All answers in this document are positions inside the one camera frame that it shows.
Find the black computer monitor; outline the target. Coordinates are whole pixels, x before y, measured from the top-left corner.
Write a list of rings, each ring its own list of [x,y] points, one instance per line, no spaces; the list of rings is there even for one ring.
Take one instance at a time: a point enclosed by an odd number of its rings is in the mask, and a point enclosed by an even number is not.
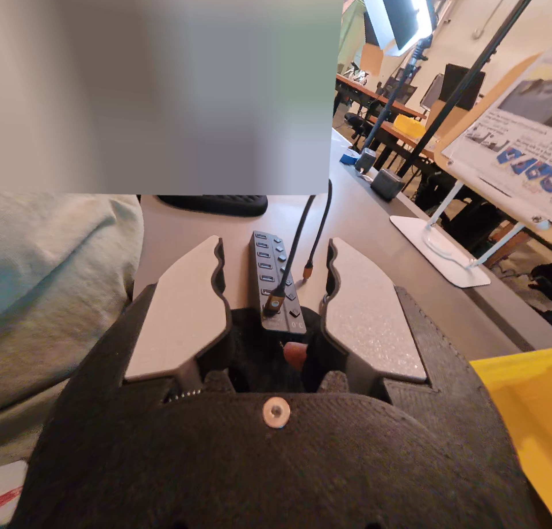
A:
[[[468,72],[469,69],[467,67],[459,66],[452,63],[446,64],[443,84],[438,99],[441,102],[446,103]],[[470,111],[474,107],[485,76],[485,72],[478,72],[471,83],[463,91],[461,97],[456,103],[457,107],[466,111]]]

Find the white red-marked card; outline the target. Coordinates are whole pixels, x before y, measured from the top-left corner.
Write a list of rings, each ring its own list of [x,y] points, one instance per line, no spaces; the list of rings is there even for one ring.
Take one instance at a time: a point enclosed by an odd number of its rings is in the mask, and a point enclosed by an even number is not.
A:
[[[23,460],[1,466],[1,525],[8,523],[17,507],[27,470]]]

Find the black office chair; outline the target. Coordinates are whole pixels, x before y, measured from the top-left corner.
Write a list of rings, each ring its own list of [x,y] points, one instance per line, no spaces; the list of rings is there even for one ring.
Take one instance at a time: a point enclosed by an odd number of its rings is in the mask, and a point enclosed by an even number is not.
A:
[[[344,120],[353,130],[352,139],[355,139],[355,142],[351,146],[351,149],[361,152],[364,146],[367,145],[367,138],[370,135],[374,124],[353,112],[347,112],[344,116]],[[361,138],[364,138],[364,143],[359,146],[358,143]]]

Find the person's pale green shirt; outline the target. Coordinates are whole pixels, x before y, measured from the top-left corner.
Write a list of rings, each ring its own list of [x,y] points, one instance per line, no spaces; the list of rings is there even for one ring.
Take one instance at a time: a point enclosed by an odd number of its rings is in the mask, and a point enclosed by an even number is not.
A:
[[[1,465],[131,301],[142,242],[137,195],[1,192]]]

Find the wooden workbench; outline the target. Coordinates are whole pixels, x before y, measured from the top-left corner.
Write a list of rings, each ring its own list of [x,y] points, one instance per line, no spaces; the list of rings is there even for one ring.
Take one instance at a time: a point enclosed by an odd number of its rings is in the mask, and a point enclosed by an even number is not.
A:
[[[383,122],[374,138],[396,153],[400,153],[406,147],[410,147],[410,151],[412,151],[418,146],[419,142],[419,139],[412,138],[408,134],[401,132],[388,121]]]
[[[376,92],[340,74],[336,74],[335,91],[334,111],[337,110],[339,104],[345,104],[348,100],[356,102],[367,109],[375,108],[377,104],[385,106],[388,103],[387,98],[376,94]],[[403,114],[417,120],[424,120],[427,118],[426,114],[410,109],[397,101],[394,101],[390,108],[392,112]]]

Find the white document stand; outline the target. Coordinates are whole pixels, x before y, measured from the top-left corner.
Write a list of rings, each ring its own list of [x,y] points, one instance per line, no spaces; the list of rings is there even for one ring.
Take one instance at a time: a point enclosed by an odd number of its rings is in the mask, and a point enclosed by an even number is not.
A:
[[[515,221],[551,231],[551,49],[502,77],[439,139],[434,158]]]

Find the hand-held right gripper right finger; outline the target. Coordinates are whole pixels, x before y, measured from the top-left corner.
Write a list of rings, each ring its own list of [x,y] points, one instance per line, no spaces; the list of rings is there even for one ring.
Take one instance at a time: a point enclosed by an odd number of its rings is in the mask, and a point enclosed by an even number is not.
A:
[[[352,393],[377,381],[425,384],[427,373],[397,289],[372,260],[339,237],[328,244],[327,299],[321,330],[329,371],[343,372]]]

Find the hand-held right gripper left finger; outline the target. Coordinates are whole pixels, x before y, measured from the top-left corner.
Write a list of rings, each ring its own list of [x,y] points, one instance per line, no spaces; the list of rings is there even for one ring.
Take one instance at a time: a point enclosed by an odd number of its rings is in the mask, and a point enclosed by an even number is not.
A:
[[[202,387],[199,358],[230,331],[224,246],[212,235],[159,278],[124,379],[173,378],[184,393]]]

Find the grey computer monitor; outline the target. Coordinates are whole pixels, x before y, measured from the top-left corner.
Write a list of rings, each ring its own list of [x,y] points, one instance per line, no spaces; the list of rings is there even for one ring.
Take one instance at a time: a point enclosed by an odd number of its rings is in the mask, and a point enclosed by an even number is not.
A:
[[[419,105],[424,111],[430,111],[435,101],[439,99],[444,82],[444,74],[438,73],[424,93]]]

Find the black tripod pole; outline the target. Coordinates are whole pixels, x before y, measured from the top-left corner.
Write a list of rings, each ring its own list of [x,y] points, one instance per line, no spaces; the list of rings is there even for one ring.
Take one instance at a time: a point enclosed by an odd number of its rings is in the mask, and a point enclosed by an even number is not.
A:
[[[426,128],[426,131],[423,137],[420,138],[418,144],[410,152],[409,156],[405,158],[405,161],[401,168],[398,170],[398,176],[403,177],[407,171],[414,165],[422,153],[422,150],[428,145],[430,139],[436,134],[440,126],[443,124],[447,116],[451,113],[452,109],[457,105],[458,101],[462,97],[463,93],[470,87],[475,77],[478,75],[479,71],[482,70],[484,65],[490,60],[491,56],[496,52],[496,49],[499,47],[502,40],[506,37],[514,23],[521,16],[525,8],[531,0],[519,0],[509,12],[508,16],[497,29],[485,49],[481,52],[479,57],[473,63],[470,70],[467,72],[465,77],[460,81],[456,89],[452,92],[450,98],[447,100],[441,111],[438,113],[436,118]]]

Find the black multi-port usb hub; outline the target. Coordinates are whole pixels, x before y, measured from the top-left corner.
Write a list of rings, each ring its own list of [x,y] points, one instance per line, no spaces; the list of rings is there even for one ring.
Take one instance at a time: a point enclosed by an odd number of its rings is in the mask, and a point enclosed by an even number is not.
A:
[[[288,275],[284,288],[284,301],[278,312],[266,312],[265,305],[271,292],[284,275],[287,254],[284,243],[276,235],[254,230],[250,239],[250,303],[257,310],[264,330],[289,334],[296,339],[306,335],[296,286]]]

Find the yellow box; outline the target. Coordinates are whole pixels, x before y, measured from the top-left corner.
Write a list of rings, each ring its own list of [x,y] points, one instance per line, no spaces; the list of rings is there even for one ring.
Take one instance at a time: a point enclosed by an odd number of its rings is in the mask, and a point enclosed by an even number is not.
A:
[[[401,132],[413,140],[419,140],[426,132],[425,126],[420,121],[404,114],[398,114],[393,121],[393,125],[398,132]]]

